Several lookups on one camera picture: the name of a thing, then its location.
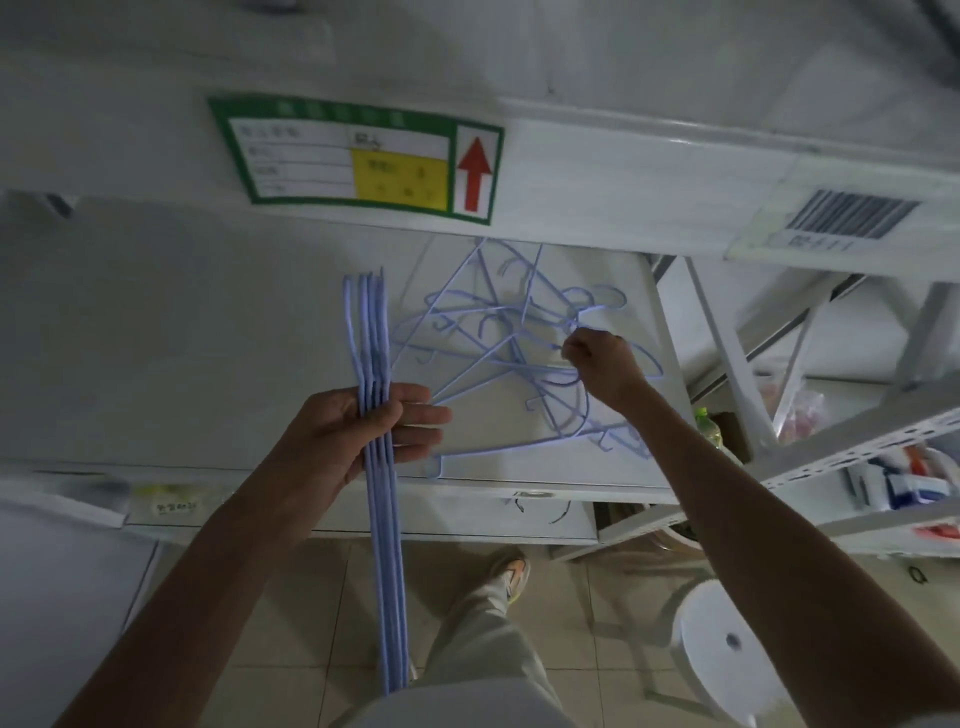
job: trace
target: forearm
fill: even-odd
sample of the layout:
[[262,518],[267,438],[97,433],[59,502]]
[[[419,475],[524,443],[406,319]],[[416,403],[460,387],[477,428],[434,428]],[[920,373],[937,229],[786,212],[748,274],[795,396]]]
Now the forearm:
[[195,725],[264,584],[291,549],[225,505],[56,728]]
[[960,711],[953,665],[847,554],[645,382],[620,411],[657,458],[808,724],[893,726]]

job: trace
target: white shelving unit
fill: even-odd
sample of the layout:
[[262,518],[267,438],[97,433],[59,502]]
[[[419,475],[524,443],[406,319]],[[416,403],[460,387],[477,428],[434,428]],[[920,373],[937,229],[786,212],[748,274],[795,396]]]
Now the white shelving unit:
[[[471,15],[422,2],[397,3],[395,12],[367,0],[329,11],[307,5],[282,17],[207,1],[53,8],[39,0],[0,12],[0,186],[82,198],[70,221],[12,213],[5,236],[5,477],[46,483],[50,474],[86,473],[228,492],[309,393],[351,384],[340,278],[386,266],[392,315],[408,314],[477,235],[527,251],[549,244],[544,264],[564,285],[627,292],[624,312],[595,323],[655,355],[664,369],[657,386],[686,416],[640,253],[960,280],[957,101],[913,78],[896,44],[835,4],[724,0],[697,22],[671,7],[654,23],[619,0],[572,9],[487,3],[470,6]],[[691,33],[698,27],[708,33]],[[730,48],[743,52],[734,58]],[[727,61],[716,63],[721,54]],[[339,206],[253,212],[205,103],[234,91],[502,126],[491,225]],[[919,206],[868,249],[773,245],[821,188]],[[748,470],[769,487],[960,428],[960,375],[936,371],[955,288],[938,289],[904,353],[898,383],[920,388],[777,448],[729,311],[695,261],[690,270],[751,436]],[[824,310],[831,287],[802,308]],[[816,335],[816,317],[808,322],[795,372],[803,342]],[[442,373],[410,365],[401,375],[436,385]],[[444,446],[543,433],[518,394],[504,383],[460,401],[468,415]],[[587,441],[549,457],[521,451],[447,465],[442,478],[402,474],[408,537],[526,539],[570,558],[683,519],[652,461]],[[318,532],[363,532],[362,489],[346,491]],[[656,506],[598,531],[590,504],[599,500]],[[821,526],[833,523],[854,548],[863,533],[956,515],[958,505]],[[141,506],[132,501],[125,527],[182,534],[199,525]]]

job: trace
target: gray pants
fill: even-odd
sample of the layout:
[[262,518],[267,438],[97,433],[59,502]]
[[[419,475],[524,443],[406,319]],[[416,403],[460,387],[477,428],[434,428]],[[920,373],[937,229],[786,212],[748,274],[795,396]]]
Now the gray pants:
[[507,584],[496,576],[463,597],[444,619],[414,687],[492,677],[524,677],[558,708],[540,656],[507,619]]

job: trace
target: tangled hangers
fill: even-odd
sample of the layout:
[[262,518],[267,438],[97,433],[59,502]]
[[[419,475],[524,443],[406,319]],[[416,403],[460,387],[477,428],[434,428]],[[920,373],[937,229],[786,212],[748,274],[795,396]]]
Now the tangled hangers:
[[[510,254],[510,257],[508,257],[497,270],[497,274],[500,277],[504,277],[515,264],[520,264],[523,267],[524,296],[522,303],[509,304],[500,301],[496,286],[493,284],[493,276],[487,266],[487,260],[484,258],[483,248],[487,243],[500,246]],[[420,354],[418,361],[421,364],[430,363],[438,355],[464,359],[468,362],[465,369],[461,370],[434,391],[434,403],[443,404],[450,402],[504,376],[513,374],[524,379],[533,390],[534,395],[526,401],[527,410],[533,411],[536,403],[539,403],[547,422],[549,422],[554,432],[554,435],[551,437],[540,438],[524,443],[515,443],[496,448],[466,449],[437,455],[438,469],[437,472],[434,473],[434,477],[439,477],[443,474],[444,460],[446,458],[464,457],[467,455],[486,455],[515,449],[535,448],[584,437],[592,438],[597,447],[604,451],[612,449],[612,446],[605,445],[605,441],[609,439],[613,443],[630,450],[640,457],[650,457],[649,450],[628,423],[621,422],[615,425],[603,425],[591,416],[590,396],[586,390],[578,387],[580,379],[576,369],[568,366],[533,364],[527,360],[521,343],[527,347],[539,347],[550,352],[556,352],[561,348],[559,344],[536,335],[531,330],[530,325],[535,325],[540,328],[553,328],[557,330],[563,338],[566,338],[575,328],[583,325],[581,317],[585,314],[599,310],[619,310],[627,305],[627,297],[623,291],[611,285],[597,284],[593,286],[593,291],[582,286],[571,286],[564,289],[558,288],[540,269],[540,257],[542,253],[543,246],[540,245],[537,250],[537,256],[531,261],[514,246],[502,240],[478,239],[475,241],[474,247],[469,255],[464,258],[444,286],[439,291],[428,294],[424,298],[423,302],[427,306],[426,310],[420,314],[404,319],[394,327],[394,340],[399,343],[399,348],[394,356],[395,364],[407,349]],[[480,275],[487,288],[487,296],[481,296],[452,287],[453,281],[456,280],[471,263],[479,268]],[[555,300],[553,305],[535,300],[533,294],[534,285],[537,282],[540,284],[540,287],[549,291],[551,297]],[[597,293],[602,291],[606,296],[612,297],[614,303],[599,303],[594,291]],[[455,302],[455,304],[440,307],[441,299],[445,301],[451,300]],[[563,310],[556,310],[557,304],[559,304]],[[476,349],[476,352],[466,353],[454,349],[425,346],[415,343],[413,338],[427,319],[434,320],[432,325],[436,331],[447,332],[451,337],[457,335],[466,339],[466,341]],[[472,322],[471,328],[466,326],[466,320]],[[487,326],[492,323],[501,326],[505,334],[494,344],[488,346],[484,344],[484,332],[487,330]],[[411,324],[412,326],[406,336],[401,337],[401,330]],[[659,378],[663,376],[663,368],[652,354],[635,342],[629,343],[635,351],[640,352],[655,368],[656,373],[647,375],[648,378]],[[492,368],[492,373],[467,386],[461,386],[459,389],[455,388],[459,382],[480,367]],[[577,403],[570,403],[570,401],[561,397],[558,393],[558,390],[562,392],[563,390],[569,390],[571,388],[577,388]],[[567,421],[574,422],[575,428],[570,429],[569,425],[562,424],[564,418]]]
[[[376,277],[373,274],[358,277],[355,300],[353,281],[350,277],[344,278],[344,310],[359,385],[357,400],[360,415],[364,416],[390,395],[390,333],[382,270]],[[353,328],[354,312],[359,315],[359,345]],[[390,432],[366,446],[364,467],[376,570],[383,690],[389,694],[407,686],[409,663],[394,442]]]

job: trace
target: sneaker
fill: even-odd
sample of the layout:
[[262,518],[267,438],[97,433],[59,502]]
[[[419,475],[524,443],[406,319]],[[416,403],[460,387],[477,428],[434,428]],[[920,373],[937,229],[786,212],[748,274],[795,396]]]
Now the sneaker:
[[507,603],[513,604],[523,594],[530,578],[530,562],[522,553],[511,554],[501,559],[491,569],[491,577],[502,577],[507,586]]

